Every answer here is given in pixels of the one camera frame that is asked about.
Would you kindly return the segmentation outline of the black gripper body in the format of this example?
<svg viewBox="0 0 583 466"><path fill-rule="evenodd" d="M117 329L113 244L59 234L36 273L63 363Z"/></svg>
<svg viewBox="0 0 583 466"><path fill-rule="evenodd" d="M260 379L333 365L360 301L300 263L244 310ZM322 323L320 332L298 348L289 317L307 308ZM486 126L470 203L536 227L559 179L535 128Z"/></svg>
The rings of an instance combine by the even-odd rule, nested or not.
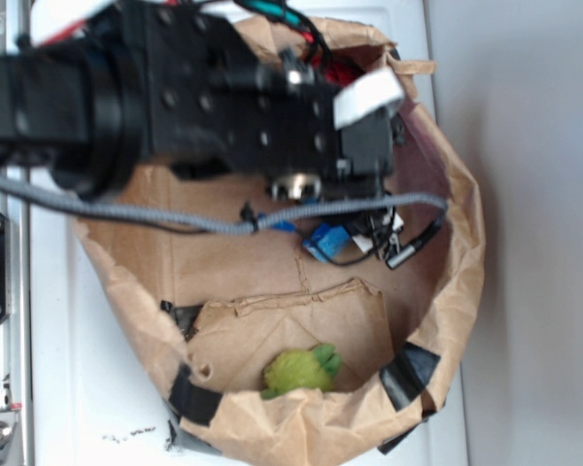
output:
<svg viewBox="0 0 583 466"><path fill-rule="evenodd" d="M290 50L261 62L224 18L189 6L144 10L147 155L188 179L257 173L275 193L381 194L393 170L387 71L329 83Z"/></svg>

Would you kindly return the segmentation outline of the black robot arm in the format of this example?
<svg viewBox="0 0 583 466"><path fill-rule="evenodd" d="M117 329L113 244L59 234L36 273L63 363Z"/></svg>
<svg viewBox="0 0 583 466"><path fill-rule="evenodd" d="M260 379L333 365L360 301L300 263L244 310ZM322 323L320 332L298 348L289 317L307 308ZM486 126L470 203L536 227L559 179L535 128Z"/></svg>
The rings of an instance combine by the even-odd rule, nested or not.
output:
<svg viewBox="0 0 583 466"><path fill-rule="evenodd" d="M290 50L258 57L195 6L119 1L85 34L0 55L0 167L47 167L85 199L123 190L140 164L182 180L259 174L289 192L372 197L394 170L392 110L346 122L345 89Z"/></svg>

